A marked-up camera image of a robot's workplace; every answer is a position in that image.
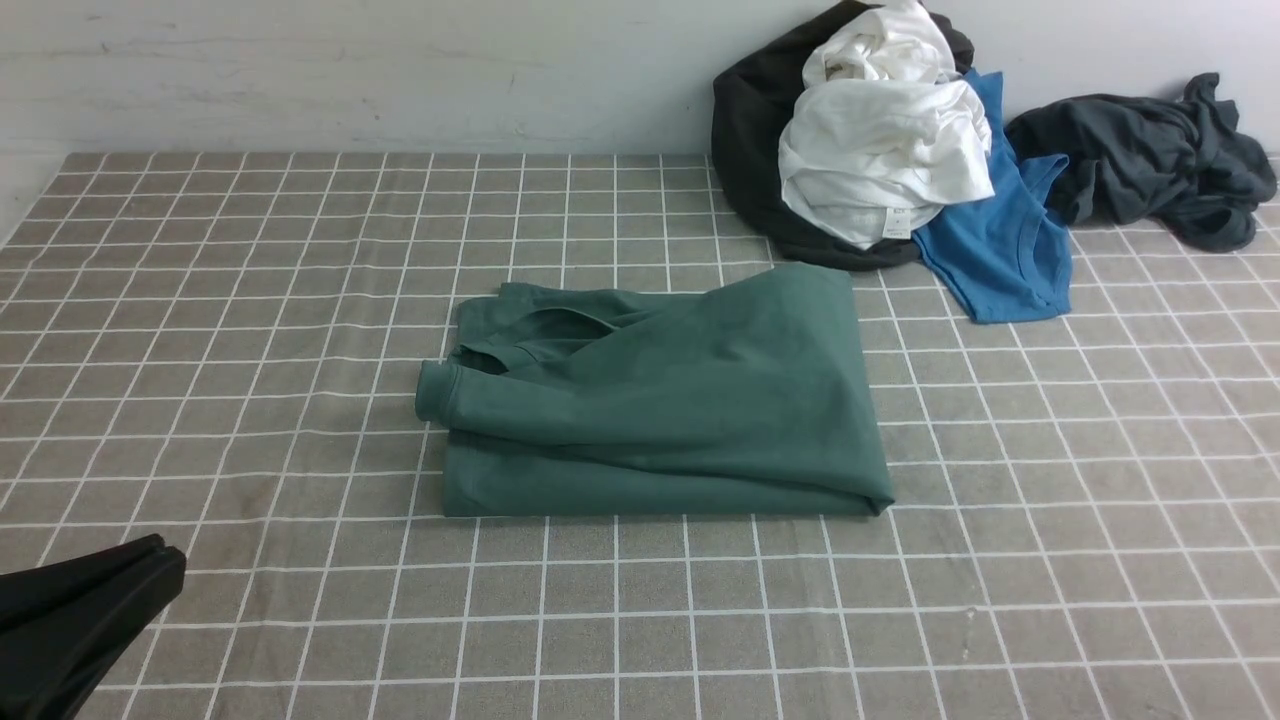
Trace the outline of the black gripper finger pair tip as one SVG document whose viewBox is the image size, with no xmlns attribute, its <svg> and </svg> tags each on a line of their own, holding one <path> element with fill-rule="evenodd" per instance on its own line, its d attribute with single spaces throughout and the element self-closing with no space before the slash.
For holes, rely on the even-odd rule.
<svg viewBox="0 0 1280 720">
<path fill-rule="evenodd" d="M 182 592 L 187 557 L 159 534 L 1 578 L 1 716 L 73 719 Z"/>
</svg>

